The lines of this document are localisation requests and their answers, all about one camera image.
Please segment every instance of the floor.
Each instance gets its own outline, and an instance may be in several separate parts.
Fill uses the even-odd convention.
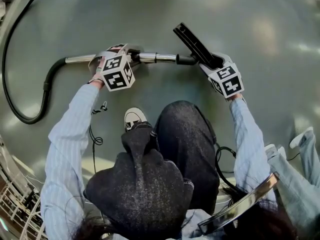
[[[241,72],[249,108],[265,144],[289,149],[295,126],[313,125],[320,138],[320,0],[35,0],[18,25],[7,54],[9,91],[28,116],[37,114],[50,66],[66,56],[94,54],[119,43],[145,51],[189,55],[173,33],[184,22],[211,51],[228,54]],[[47,116],[35,125],[19,122],[0,90],[0,133],[9,151],[44,181],[48,134],[90,78],[85,64],[65,66],[56,76]],[[123,117],[141,108],[154,124],[176,100],[195,103],[211,121],[220,145],[235,147],[228,103],[214,93],[197,66],[153,64],[136,72],[131,89],[100,92],[108,111],[92,120],[98,170],[124,150]],[[296,151],[288,152],[293,157]],[[226,153],[222,170],[232,170]],[[93,173],[91,149],[83,175]]]

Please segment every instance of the shirt sleeve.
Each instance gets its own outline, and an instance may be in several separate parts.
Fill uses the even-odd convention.
[[[242,98],[233,100],[230,110],[234,121],[237,149],[234,177],[236,185],[249,193],[270,175],[264,138]],[[268,192],[266,199],[276,200],[273,190]]]
[[[98,94],[95,86],[82,86],[49,134],[46,179],[40,195],[41,216],[49,240],[70,239],[83,219],[81,158],[88,146],[91,112]]]

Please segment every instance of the cable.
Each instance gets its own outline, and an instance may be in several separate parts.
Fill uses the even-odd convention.
[[[93,110],[91,112],[91,115],[96,115],[102,111],[107,111],[107,102],[103,102],[102,106],[100,107],[99,110]],[[96,155],[95,155],[95,147],[97,146],[101,146],[104,143],[104,140],[101,137],[95,137],[93,132],[92,132],[92,128],[91,128],[91,124],[89,126],[89,135],[90,138],[92,140],[92,158],[93,158],[93,168],[94,168],[94,173],[97,172],[96,170]]]
[[[294,156],[294,158],[291,158],[291,159],[289,159],[289,160],[287,160],[287,161],[289,162],[289,161],[295,159],[298,155],[300,155],[300,152],[299,152],[298,154],[296,154],[296,155]]]
[[[8,51],[11,37],[12,37],[17,25],[19,24],[20,20],[22,19],[22,17],[24,16],[24,14],[26,13],[26,11],[28,10],[29,6],[32,4],[33,1],[34,0],[29,0],[29,2],[23,8],[22,12],[19,14],[19,16],[17,17],[17,19],[15,20],[11,29],[8,32],[8,35],[7,35],[7,38],[5,40],[4,47],[3,47],[2,70],[1,70],[2,71],[2,85],[3,85],[4,95],[5,95],[5,98],[10,106],[10,109],[12,110],[13,114],[21,122],[28,124],[28,125],[35,124],[44,117],[46,110],[48,108],[49,95],[50,95],[50,90],[51,90],[51,86],[52,86],[52,82],[53,82],[53,77],[56,74],[56,72],[58,71],[58,69],[66,64],[66,58],[59,59],[56,63],[53,64],[53,66],[50,68],[48,74],[46,75],[46,78],[45,78],[45,81],[43,84],[43,96],[42,96],[41,108],[40,108],[39,113],[35,117],[28,117],[28,116],[25,116],[24,114],[22,114],[16,108],[14,103],[12,102],[10,95],[9,95],[9,92],[8,92],[8,88],[7,88],[7,84],[6,84],[6,58],[7,58],[7,51]]]
[[[96,170],[96,157],[95,157],[95,146],[101,146],[104,143],[104,140],[101,137],[95,137],[91,125],[89,126],[89,135],[92,140],[92,158],[93,158],[93,168],[94,168],[94,173],[97,172]]]
[[[34,181],[36,181],[36,182],[39,182],[39,183],[41,183],[41,184],[45,184],[44,182],[41,182],[40,180],[38,180],[38,179],[35,179],[35,178],[31,178],[29,175],[27,175],[27,176],[24,176],[27,180],[28,180],[28,178],[30,179],[30,180],[34,180]]]
[[[224,174],[222,173],[222,171],[220,170],[220,167],[219,167],[219,163],[218,163],[218,155],[221,154],[221,151],[222,150],[227,150],[229,152],[232,153],[233,157],[236,157],[236,152],[234,152],[231,148],[227,147],[227,146],[221,146],[217,149],[216,153],[215,153],[215,168],[216,168],[216,171],[217,173],[219,174],[220,178],[224,181],[225,184],[227,184],[231,189],[233,189],[236,193],[239,193],[239,189],[231,184],[227,179],[226,177],[224,176]]]
[[[235,152],[235,151],[233,151],[231,148],[229,148],[229,147],[227,147],[227,146],[222,146],[222,147],[220,147],[220,145],[218,144],[218,143],[216,143],[216,145],[217,145],[217,147],[218,147],[218,149],[217,149],[217,151],[216,151],[216,153],[215,153],[215,156],[216,156],[216,164],[218,164],[219,163],[219,161],[220,161],[220,158],[221,158],[221,154],[222,154],[222,150],[227,150],[227,151],[229,151],[232,155],[233,155],[233,157],[234,158],[236,158],[236,155],[237,155],[237,153]],[[233,174],[234,173],[234,171],[232,170],[232,171],[225,171],[225,170],[221,170],[221,172],[222,173],[224,173],[224,174]]]
[[[215,204],[216,205],[221,205],[221,204],[225,204],[225,203],[228,203],[228,202],[230,202],[232,199],[230,198],[230,199],[228,199],[227,201],[224,201],[224,202],[216,202]]]

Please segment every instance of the black hose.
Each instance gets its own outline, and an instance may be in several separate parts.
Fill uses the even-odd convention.
[[[26,6],[23,8],[20,15],[17,17],[17,19],[13,23],[13,25],[8,33],[8,36],[5,40],[4,48],[3,48],[3,55],[2,55],[2,85],[3,85],[4,95],[6,97],[6,100],[8,101],[8,104],[9,104],[10,109],[12,110],[13,114],[21,122],[28,124],[28,125],[35,124],[35,123],[39,122],[44,117],[46,110],[47,110],[47,107],[48,107],[48,103],[49,103],[49,95],[50,95],[50,90],[52,87],[54,75],[58,71],[59,68],[61,68],[63,65],[66,64],[66,58],[61,58],[56,63],[54,63],[54,65],[50,68],[48,74],[46,75],[45,81],[43,83],[43,97],[42,97],[41,108],[40,108],[39,113],[35,117],[27,117],[17,110],[16,106],[14,105],[14,103],[12,102],[12,100],[10,98],[7,84],[6,84],[6,57],[7,57],[9,42],[10,42],[10,39],[13,35],[13,32],[15,31],[17,25],[19,24],[20,20],[22,19],[22,17],[24,16],[24,14],[26,13],[26,11],[28,10],[29,6],[32,4],[33,1],[34,0],[30,0],[26,4]]]

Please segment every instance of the shoe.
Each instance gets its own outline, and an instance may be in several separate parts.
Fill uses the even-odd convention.
[[[137,107],[129,108],[124,114],[124,127],[125,131],[131,130],[132,126],[138,122],[146,122],[145,114]]]
[[[264,147],[264,151],[267,152],[267,151],[268,151],[269,149],[271,149],[271,148],[275,148],[275,149],[276,149],[276,146],[275,146],[274,144],[266,145],[266,146]],[[283,146],[279,147],[279,148],[277,149],[277,151],[278,151],[279,155],[283,156],[284,159],[287,160],[286,151],[285,151],[285,148],[284,148]]]
[[[310,130],[314,130],[313,127],[308,127],[303,133],[299,134],[298,136],[296,136],[293,140],[291,140],[290,142],[290,148],[294,149],[295,147],[299,146],[300,141],[302,140],[302,138],[304,137],[305,133],[310,131]]]
[[[284,158],[285,160],[287,160],[286,150],[285,150],[285,148],[284,148],[283,146],[281,146],[281,147],[278,148],[278,153],[279,153],[281,156],[283,156],[283,158]]]
[[[271,149],[271,148],[276,148],[276,146],[275,146],[274,144],[266,145],[266,146],[264,147],[264,151],[267,151],[267,150],[269,150],[269,149]]]

